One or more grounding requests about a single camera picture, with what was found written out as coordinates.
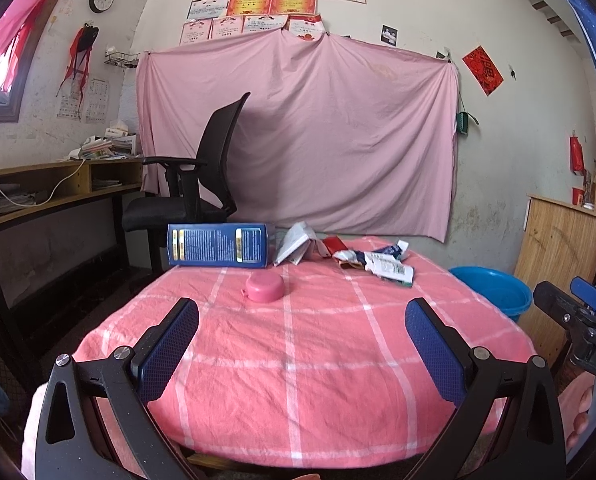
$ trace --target wire rack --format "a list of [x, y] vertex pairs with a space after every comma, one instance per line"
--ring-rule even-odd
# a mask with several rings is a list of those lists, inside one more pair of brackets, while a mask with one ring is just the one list
[[112, 52], [105, 55], [105, 64], [119, 66], [121, 68], [136, 68], [140, 54], [124, 54], [122, 52]]

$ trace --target hanging red bag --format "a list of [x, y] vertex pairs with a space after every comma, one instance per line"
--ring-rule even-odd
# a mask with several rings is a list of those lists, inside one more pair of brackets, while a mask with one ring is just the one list
[[582, 145], [574, 134], [569, 138], [571, 145], [571, 171], [574, 173], [584, 172], [584, 157], [582, 156]]

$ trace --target pink tablecloth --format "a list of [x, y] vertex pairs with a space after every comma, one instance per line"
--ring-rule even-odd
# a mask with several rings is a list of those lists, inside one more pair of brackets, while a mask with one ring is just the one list
[[[350, 242], [369, 250], [377, 238]], [[424, 452], [452, 413], [404, 326], [424, 297], [471, 346], [526, 361], [529, 338], [487, 300], [419, 254], [413, 288], [331, 260], [274, 269], [287, 294], [255, 304], [250, 271], [177, 267], [85, 338], [78, 361], [133, 345], [178, 298], [196, 300], [197, 335], [161, 399], [149, 404], [164, 433], [199, 452], [243, 462], [351, 468]], [[501, 412], [496, 403], [488, 429]]]

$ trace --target pink lid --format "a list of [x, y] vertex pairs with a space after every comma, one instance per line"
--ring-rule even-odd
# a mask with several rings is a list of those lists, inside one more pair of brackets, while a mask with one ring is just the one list
[[272, 270], [255, 270], [248, 277], [243, 293], [256, 303], [271, 303], [284, 295], [284, 282]]

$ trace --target chair backrest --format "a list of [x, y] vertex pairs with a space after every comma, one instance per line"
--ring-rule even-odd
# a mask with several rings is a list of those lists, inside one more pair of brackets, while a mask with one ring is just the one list
[[250, 95], [251, 92], [247, 92], [235, 103], [214, 111], [204, 129], [196, 155], [196, 158], [207, 161], [207, 166], [198, 171], [198, 180], [220, 199], [222, 209], [229, 214], [236, 212], [236, 203], [227, 183], [227, 153], [238, 116]]

